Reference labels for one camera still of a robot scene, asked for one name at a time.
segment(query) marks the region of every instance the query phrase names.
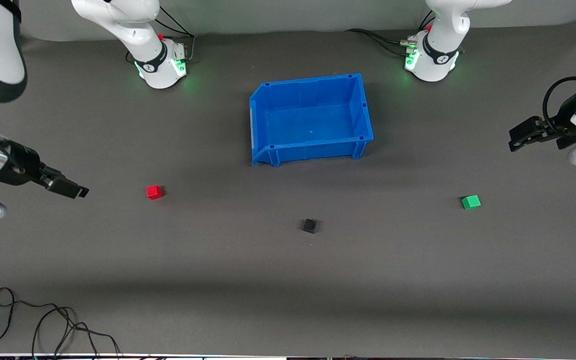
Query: wall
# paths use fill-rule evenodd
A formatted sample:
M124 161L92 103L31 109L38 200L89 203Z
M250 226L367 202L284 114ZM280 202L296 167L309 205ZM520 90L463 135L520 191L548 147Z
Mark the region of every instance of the wall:
M428 8L423 0L160 0L195 34L412 29ZM70 0L21 0L22 32L50 41L112 39L80 18ZM172 21L160 14L169 25ZM576 0L514 0L471 13L473 27L528 27L576 21ZM156 23L158 32L163 31Z

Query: green led light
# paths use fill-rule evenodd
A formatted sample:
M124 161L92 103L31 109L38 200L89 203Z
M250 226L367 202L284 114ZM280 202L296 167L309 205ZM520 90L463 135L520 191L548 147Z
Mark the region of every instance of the green led light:
M406 61L406 69L413 70L419 59L419 49L416 48L411 54L408 55L408 60Z
M457 53L455 53L454 55L454 60L452 61L452 64L450 65L450 70L453 70L455 68L455 64L457 64L457 58L459 57L459 51L457 51Z
M137 61L134 62L134 66L135 68L137 68L137 71L139 72L139 77L144 79L144 74L142 73L142 69L139 68L139 65L137 64Z
M186 63L184 60L174 60L174 71L177 75L185 76L186 75Z

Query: tangled black wire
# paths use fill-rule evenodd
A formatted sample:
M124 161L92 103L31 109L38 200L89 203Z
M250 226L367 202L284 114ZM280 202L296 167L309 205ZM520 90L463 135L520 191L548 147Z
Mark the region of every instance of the tangled black wire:
M68 337L70 337L70 335L73 335L73 333L76 331L80 331L82 333L87 334L88 341L90 342L90 346L92 347L92 349L94 351L94 355L96 355L96 356L99 355L99 351L97 350L97 347L95 346L95 342L92 339L92 336L96 335L98 337L109 338L112 341L112 346L114 346L114 352L116 353L117 357L119 357L119 353L121 353L121 350L119 350L119 346L118 346L117 342L115 341L115 338L108 335L107 333L102 333L102 332L90 330L89 327L86 325L86 323L83 321L75 322L73 320L73 317L71 316L71 312L73 315L75 314L75 310L73 310L73 308L71 308L69 306L57 306L55 303L52 303L52 302L44 303L42 305L36 305L34 303L29 303L27 301L17 300L17 299L15 299L15 294L8 287L0 287L0 294L2 294L2 292L8 292L10 294L10 303L2 303L0 301L0 307L10 308L10 312L8 313L6 328L4 329L4 332L2 332L0 335L0 340L6 335L6 333L10 329L10 323L12 321L12 315L15 311L15 305L22 304L22 305L29 306L31 308L44 308L46 306L52 307L51 310L46 312L41 317L41 319L39 319L37 326L34 328L34 335L32 335L32 346L31 346L31 355L32 355L33 359L35 358L35 343L37 342L37 336L39 335L39 329L41 328L42 322L46 319L46 317L48 317L52 313L57 313L57 314L61 315L61 317L64 318L64 320L66 320L66 328L63 332L61 340L59 341L59 344L54 349L53 359L55 359L55 360L57 359L57 355L60 353L60 350L62 349L62 346L64 346L64 343L66 342L66 340L68 340Z

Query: green cube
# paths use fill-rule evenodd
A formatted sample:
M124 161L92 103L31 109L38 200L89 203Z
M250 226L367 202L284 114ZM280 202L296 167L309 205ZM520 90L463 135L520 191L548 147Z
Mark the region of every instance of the green cube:
M476 194L471 194L471 196L466 196L465 198L462 198L461 203L463 204L463 208L466 210L478 208L482 205L480 197L477 196Z

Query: cube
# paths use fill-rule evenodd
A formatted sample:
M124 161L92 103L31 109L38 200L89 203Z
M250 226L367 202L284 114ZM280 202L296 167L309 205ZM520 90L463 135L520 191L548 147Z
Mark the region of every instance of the cube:
M471 196L466 196L462 198L461 203L463 204L463 208L466 210L478 208L482 205L480 197L477 196L476 194L471 194Z
M304 220L301 230L304 230L306 233L314 234L317 231L317 220L307 218Z
M148 199L157 200L157 199L163 198L163 196L164 196L164 191L160 186L152 185L152 186L146 187L146 197Z

